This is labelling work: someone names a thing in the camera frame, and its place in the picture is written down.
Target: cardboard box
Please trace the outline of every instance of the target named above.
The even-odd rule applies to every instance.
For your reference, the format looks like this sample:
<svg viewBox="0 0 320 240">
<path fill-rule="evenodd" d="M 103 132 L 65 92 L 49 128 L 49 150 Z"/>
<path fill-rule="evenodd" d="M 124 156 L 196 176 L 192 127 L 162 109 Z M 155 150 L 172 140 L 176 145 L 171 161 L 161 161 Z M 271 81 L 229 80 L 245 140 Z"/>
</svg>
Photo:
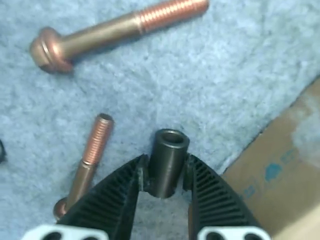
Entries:
<svg viewBox="0 0 320 240">
<path fill-rule="evenodd" d="M 223 174 L 274 240 L 320 239 L 320 79 Z"/>
</svg>

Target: blue carpet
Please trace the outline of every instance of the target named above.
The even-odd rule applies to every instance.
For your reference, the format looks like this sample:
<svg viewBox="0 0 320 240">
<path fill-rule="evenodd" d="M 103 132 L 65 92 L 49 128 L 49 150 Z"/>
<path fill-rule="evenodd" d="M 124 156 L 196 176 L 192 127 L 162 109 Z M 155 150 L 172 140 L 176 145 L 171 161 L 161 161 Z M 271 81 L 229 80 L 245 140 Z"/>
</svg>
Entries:
<svg viewBox="0 0 320 240">
<path fill-rule="evenodd" d="M 0 0 L 0 239 L 54 223 L 98 113 L 115 129 L 95 183 L 148 154 L 160 128 L 183 131 L 221 173 L 319 73 L 319 0 L 212 0 L 204 16 L 87 55 L 68 76 L 29 55 L 44 26 L 68 34 L 156 2 Z M 186 239 L 187 205 L 143 195 L 132 239 Z"/>
</svg>

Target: threaded shank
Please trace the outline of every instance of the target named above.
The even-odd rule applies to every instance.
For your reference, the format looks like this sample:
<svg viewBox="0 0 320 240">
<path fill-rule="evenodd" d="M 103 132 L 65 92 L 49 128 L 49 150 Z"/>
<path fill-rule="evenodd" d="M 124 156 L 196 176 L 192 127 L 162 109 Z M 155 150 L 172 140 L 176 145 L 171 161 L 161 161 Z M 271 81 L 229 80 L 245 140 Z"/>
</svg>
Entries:
<svg viewBox="0 0 320 240">
<path fill-rule="evenodd" d="M 111 116 L 101 113 L 96 117 L 82 157 L 85 164 L 93 165 L 100 161 L 113 126 Z"/>
<path fill-rule="evenodd" d="M 144 32 L 165 27 L 174 22 L 204 13 L 209 0 L 170 0 L 137 13 Z"/>
</svg>

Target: bolt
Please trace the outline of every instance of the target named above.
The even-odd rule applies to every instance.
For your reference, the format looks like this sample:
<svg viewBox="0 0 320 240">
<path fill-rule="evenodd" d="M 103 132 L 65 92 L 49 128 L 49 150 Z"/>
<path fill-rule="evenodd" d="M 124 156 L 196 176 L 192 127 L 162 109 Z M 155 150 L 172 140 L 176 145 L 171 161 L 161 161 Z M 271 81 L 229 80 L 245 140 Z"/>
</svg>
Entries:
<svg viewBox="0 0 320 240">
<path fill-rule="evenodd" d="M 45 27 L 31 43 L 30 54 L 48 73 L 69 73 L 70 60 L 80 54 L 200 15 L 208 7 L 209 0 L 170 0 L 66 36 Z"/>
<path fill-rule="evenodd" d="M 111 116 L 100 113 L 96 117 L 69 195 L 60 199 L 54 206 L 53 214 L 57 220 L 86 194 L 90 188 L 113 126 L 114 121 Z"/>
</svg>

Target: black metal sleeve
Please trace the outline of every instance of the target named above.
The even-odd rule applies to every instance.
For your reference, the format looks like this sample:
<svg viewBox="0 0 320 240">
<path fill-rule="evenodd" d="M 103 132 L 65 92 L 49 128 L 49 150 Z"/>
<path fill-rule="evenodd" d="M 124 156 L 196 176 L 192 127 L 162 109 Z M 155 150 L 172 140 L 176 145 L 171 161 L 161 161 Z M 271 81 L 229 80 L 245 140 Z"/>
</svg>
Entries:
<svg viewBox="0 0 320 240">
<path fill-rule="evenodd" d="M 175 193 L 189 143 L 189 138 L 178 130 L 161 129 L 156 132 L 148 166 L 148 192 L 152 196 L 165 199 Z"/>
</svg>

